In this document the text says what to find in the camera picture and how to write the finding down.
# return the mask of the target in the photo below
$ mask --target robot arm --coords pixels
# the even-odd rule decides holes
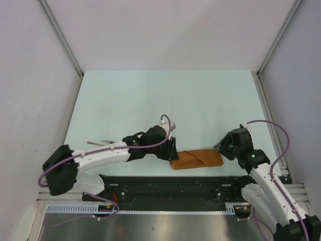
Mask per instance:
[[[234,183],[241,189],[242,197],[257,209],[270,225],[276,227],[275,241],[299,241],[304,238],[303,227],[295,212],[303,220],[310,240],[319,240],[320,220],[316,216],[308,216],[275,173],[270,173],[272,170],[270,160],[262,150],[253,148],[248,128],[241,125],[240,128],[232,130],[215,148],[229,160],[237,158],[239,166],[249,174],[239,180],[236,179]]]
[[[176,139],[171,137],[175,124],[161,121],[160,126],[127,136],[120,142],[90,150],[70,150],[68,145],[60,146],[43,164],[44,173],[39,179],[41,186],[47,186],[53,196],[70,190],[98,194],[105,185],[102,178],[83,172],[110,163],[129,162],[154,154],[162,160],[177,160]],[[46,177],[47,185],[40,183]]]

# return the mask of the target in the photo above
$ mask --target purple cable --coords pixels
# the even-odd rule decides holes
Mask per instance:
[[[111,218],[113,216],[115,216],[118,212],[119,212],[119,206],[117,203],[111,201],[111,200],[108,200],[108,199],[105,199],[105,198],[102,198],[102,197],[98,197],[96,195],[93,195],[93,194],[90,194],[90,193],[87,193],[87,195],[93,197],[93,198],[96,198],[96,199],[99,199],[101,201],[104,201],[104,202],[109,202],[109,203],[112,203],[114,205],[114,207],[117,208],[117,211],[109,214],[108,216],[105,216],[105,217],[100,217],[99,220],[103,220],[103,219],[107,219],[107,218]],[[57,227],[57,226],[60,226],[64,223],[67,223],[67,222],[71,222],[71,221],[74,221],[74,220],[77,220],[79,218],[83,218],[83,217],[93,217],[92,215],[82,215],[82,216],[77,216],[77,217],[73,217],[71,219],[68,219],[66,221],[63,221],[63,222],[60,222],[60,223],[57,223],[57,224],[54,224],[54,225],[50,225],[49,227]]]
[[[286,132],[286,130],[280,126],[279,124],[275,123],[275,122],[271,122],[269,120],[263,120],[263,119],[258,119],[258,120],[252,120],[250,122],[248,122],[247,124],[251,124],[251,123],[255,123],[255,122],[265,122],[265,123],[269,123],[269,124],[272,124],[272,125],[275,125],[277,127],[279,127],[283,132],[284,134],[286,135],[286,139],[287,139],[287,144],[286,144],[286,148],[284,150],[284,152],[275,160],[275,162],[271,165],[271,169],[270,169],[270,176],[271,176],[271,179],[273,180],[273,183],[276,185],[276,187],[279,189],[279,191],[282,193],[282,195],[284,196],[284,198],[286,199],[286,201],[289,203],[290,207],[292,208],[292,210],[295,210],[295,206],[294,204],[291,202],[291,200],[289,199],[289,197],[286,195],[286,193],[283,191],[283,189],[280,187],[280,185],[277,183],[277,181],[274,179],[274,175],[273,175],[273,169],[276,165],[276,163],[281,160],[282,157],[284,157],[285,153],[287,152],[287,150],[289,149],[290,147],[290,137],[288,135],[288,133]],[[300,214],[298,213],[298,211],[295,211],[294,212],[295,215],[297,216],[297,218],[299,219],[299,222],[300,224],[302,225],[302,228],[303,228],[303,231],[304,231],[304,236],[305,236],[305,240],[306,241],[309,241],[309,235],[307,233],[307,230],[306,230],[306,227],[305,227],[305,224],[300,216]]]
[[[160,119],[163,119],[163,117],[165,117],[168,122],[169,122],[169,132],[166,136],[166,138],[164,140],[162,140],[161,142],[159,143],[156,143],[156,144],[153,144],[153,145],[148,145],[148,146],[127,146],[127,147],[114,147],[114,150],[119,150],[119,149],[144,149],[144,148],[153,148],[153,147],[157,147],[163,143],[165,143],[169,137],[170,137],[170,134],[171,134],[171,120],[170,118],[166,115],[166,114],[163,114]],[[88,156],[88,155],[92,155],[92,154],[96,154],[96,153],[99,153],[99,152],[105,152],[105,151],[110,151],[111,148],[108,147],[108,148],[104,148],[104,149],[100,149],[100,150],[96,150],[96,151],[91,151],[91,152],[86,152],[84,155],[85,156]],[[78,154],[78,155],[75,155],[75,156],[72,156],[72,157],[68,157],[60,162],[57,162],[55,165],[51,166],[50,168],[48,168],[45,172],[43,172],[43,174],[41,174],[40,178],[38,179],[38,185],[41,186],[41,187],[47,187],[47,185],[45,184],[42,184],[41,181],[42,179],[49,173],[51,172],[53,169],[55,169],[56,167],[60,166],[61,164],[64,164],[65,162],[68,162],[74,158],[78,158],[78,157],[81,157],[81,154]]]
[[[260,222],[261,224],[263,224],[264,226],[266,226],[267,229],[270,231],[270,233],[271,233],[272,236],[273,236],[273,231],[272,231],[272,229],[267,225],[266,222],[264,222],[263,220],[261,220],[261,219],[259,219],[259,218],[257,218],[257,217],[256,217],[256,218],[250,217],[249,219],[250,219],[250,220],[254,220],[257,227],[259,227],[259,225],[258,225],[257,222]],[[240,221],[247,221],[247,220],[249,220],[249,219],[248,219],[248,218],[240,218],[239,220],[240,220]],[[263,235],[263,232],[261,233],[261,235],[262,235],[262,237],[264,238],[265,241],[268,241],[268,239]]]
[[[262,231],[262,229],[261,229],[261,227],[259,225],[259,219],[256,217],[255,208],[253,208],[253,219],[254,219],[255,224],[257,226],[257,229],[259,230],[259,232],[260,232],[261,236],[263,237],[263,239],[265,241],[268,241],[268,239],[264,236],[264,233],[263,233],[263,231]],[[264,225],[270,230],[270,232],[272,233],[272,236],[273,236],[272,229],[266,223]]]

